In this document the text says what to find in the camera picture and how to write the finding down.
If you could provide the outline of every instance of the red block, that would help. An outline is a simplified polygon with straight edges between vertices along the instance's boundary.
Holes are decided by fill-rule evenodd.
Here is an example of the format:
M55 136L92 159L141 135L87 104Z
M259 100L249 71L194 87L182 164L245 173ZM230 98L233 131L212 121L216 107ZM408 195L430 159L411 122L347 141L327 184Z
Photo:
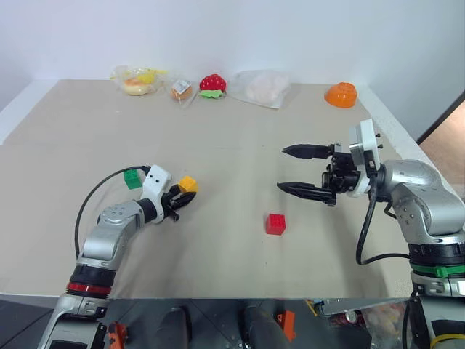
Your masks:
M286 218L284 214L270 213L267 218L267 234L283 235L286 229Z

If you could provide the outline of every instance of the clear plastic wrap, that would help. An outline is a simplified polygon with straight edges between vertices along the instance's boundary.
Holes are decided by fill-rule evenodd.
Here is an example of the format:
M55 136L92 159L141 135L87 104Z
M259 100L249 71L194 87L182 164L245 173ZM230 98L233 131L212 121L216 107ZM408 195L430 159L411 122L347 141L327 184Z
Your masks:
M279 71L241 71L228 82L229 96L244 102L280 108L290 84L287 73Z
M170 75L165 81L165 90L181 108L186 108L197 95L198 84L180 75Z
M110 79L128 95L141 96L157 91L165 75L165 71L120 65L112 72Z
M390 303L362 309L373 349L402 349L402 324L405 303Z

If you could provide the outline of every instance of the toy food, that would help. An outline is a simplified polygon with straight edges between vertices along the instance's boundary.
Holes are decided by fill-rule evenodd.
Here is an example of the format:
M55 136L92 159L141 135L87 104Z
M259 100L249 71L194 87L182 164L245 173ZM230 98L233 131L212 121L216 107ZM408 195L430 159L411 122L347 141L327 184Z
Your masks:
M189 81L178 80L171 88L171 96L175 100L185 100L193 93L193 88Z
M211 74L202 79L199 87L201 96L218 98L226 92L226 81L218 74Z
M123 82L123 89L128 95L141 96L150 91L150 85L140 81L138 78L131 78Z

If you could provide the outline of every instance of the beige tabletop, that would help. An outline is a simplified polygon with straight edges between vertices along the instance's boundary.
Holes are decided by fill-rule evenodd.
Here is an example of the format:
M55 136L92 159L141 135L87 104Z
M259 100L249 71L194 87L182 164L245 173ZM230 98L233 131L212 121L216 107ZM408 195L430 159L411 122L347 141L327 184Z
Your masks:
M280 152L342 141L369 117L335 108L324 85L294 85L279 111L165 94L130 97L110 81L61 81L0 147L0 292L58 295L76 262L73 227L86 194L117 169L157 164L198 181L179 222L147 225L118 272L114 297L405 297L407 260L359 266L355 247L368 200L330 208L290 196L276 182L320 185L326 161ZM384 140L381 160L398 159ZM122 176L101 188L81 221L81 245L108 205L139 198ZM264 218L286 215L282 236ZM377 207L364 256L406 252L395 220Z

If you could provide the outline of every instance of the white wall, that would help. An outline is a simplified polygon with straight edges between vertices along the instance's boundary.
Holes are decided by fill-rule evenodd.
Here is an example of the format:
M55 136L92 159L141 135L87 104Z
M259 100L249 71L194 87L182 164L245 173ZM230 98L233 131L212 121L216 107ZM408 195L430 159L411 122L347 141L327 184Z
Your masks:
M464 11L463 0L0 0L0 65L12 50L34 78L281 68L371 84L418 137L464 87Z
M0 111L32 81L13 48L6 45L5 34L0 30Z

